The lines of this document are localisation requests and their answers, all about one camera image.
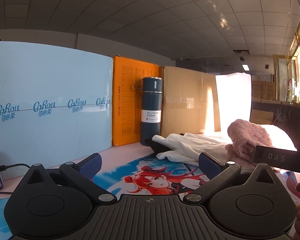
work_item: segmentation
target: white towel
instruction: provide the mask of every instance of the white towel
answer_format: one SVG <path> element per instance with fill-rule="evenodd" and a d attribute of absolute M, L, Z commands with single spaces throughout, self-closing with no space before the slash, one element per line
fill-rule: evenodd
<path fill-rule="evenodd" d="M 167 138 L 155 135 L 152 140 L 172 150 L 157 154 L 159 160 L 167 158 L 172 162 L 187 163 L 198 167 L 199 155 L 202 152 L 214 156 L 223 163 L 227 159 L 225 149 L 227 143 L 218 142 L 207 136 L 191 133 L 185 135 L 172 133 Z"/>

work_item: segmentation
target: vacuum bottle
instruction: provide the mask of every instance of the vacuum bottle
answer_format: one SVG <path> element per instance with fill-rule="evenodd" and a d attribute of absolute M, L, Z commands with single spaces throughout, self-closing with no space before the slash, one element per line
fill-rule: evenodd
<path fill-rule="evenodd" d="M 160 134 L 162 78 L 143 78 L 141 100 L 140 143 L 148 146 L 145 139 Z"/>

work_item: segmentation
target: round button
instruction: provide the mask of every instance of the round button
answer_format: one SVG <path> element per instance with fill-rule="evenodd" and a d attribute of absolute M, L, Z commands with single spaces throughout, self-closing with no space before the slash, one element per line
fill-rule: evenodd
<path fill-rule="evenodd" d="M 198 194 L 188 194 L 186 196 L 187 200 L 191 201 L 191 202 L 197 202 L 200 201 L 202 199 L 202 197 Z"/>
<path fill-rule="evenodd" d="M 43 195 L 33 198 L 28 202 L 28 211 L 40 217 L 51 216 L 63 209 L 64 201 L 53 195 Z"/>
<path fill-rule="evenodd" d="M 242 196 L 236 204 L 241 212 L 251 216 L 263 216 L 273 209 L 272 201 L 260 195 Z"/>
<path fill-rule="evenodd" d="M 109 202 L 114 199 L 114 196 L 111 194 L 102 194 L 99 196 L 99 200 L 103 202 Z"/>

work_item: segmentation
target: pink knitted fabric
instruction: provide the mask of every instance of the pink knitted fabric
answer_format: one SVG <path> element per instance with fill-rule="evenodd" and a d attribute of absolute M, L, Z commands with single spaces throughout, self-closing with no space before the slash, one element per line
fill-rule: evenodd
<path fill-rule="evenodd" d="M 232 144 L 225 146 L 228 161 L 234 161 L 242 168 L 254 168 L 253 150 L 256 145 L 273 147 L 270 136 L 261 125 L 237 119 L 228 127 L 228 135 Z"/>

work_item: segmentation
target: bottle label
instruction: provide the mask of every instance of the bottle label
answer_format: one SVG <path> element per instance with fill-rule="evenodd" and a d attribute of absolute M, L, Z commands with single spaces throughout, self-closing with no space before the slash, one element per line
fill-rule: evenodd
<path fill-rule="evenodd" d="M 161 122 L 161 110 L 141 110 L 141 122 Z"/>

